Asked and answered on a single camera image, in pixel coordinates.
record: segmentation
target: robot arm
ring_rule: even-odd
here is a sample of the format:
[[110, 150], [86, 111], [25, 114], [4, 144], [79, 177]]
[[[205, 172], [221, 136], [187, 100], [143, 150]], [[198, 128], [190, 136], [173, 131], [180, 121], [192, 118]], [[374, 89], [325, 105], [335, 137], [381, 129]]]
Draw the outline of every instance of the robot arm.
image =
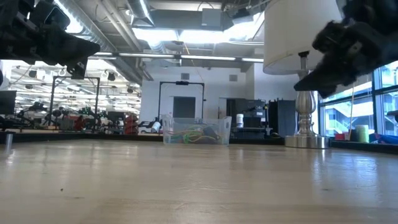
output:
[[325, 56], [300, 80], [297, 91], [318, 91], [328, 97], [337, 85], [398, 60], [398, 0], [351, 0], [342, 22], [330, 22], [313, 42]]

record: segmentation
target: black cable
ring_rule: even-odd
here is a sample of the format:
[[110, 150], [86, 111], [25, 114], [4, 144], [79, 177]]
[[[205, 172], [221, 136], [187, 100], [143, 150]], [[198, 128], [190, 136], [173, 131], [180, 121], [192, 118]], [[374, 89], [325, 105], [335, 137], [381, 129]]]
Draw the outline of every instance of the black cable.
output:
[[208, 2], [208, 1], [202, 1], [202, 2], [199, 4], [199, 6], [198, 6], [198, 9], [197, 9], [197, 11], [199, 11], [199, 8], [200, 8], [200, 6], [201, 6], [203, 3], [207, 3], [207, 4], [209, 4], [209, 6], [211, 6], [211, 8], [212, 8], [212, 9], [214, 9], [213, 5], [212, 5], [212, 4], [210, 4], [210, 2]]

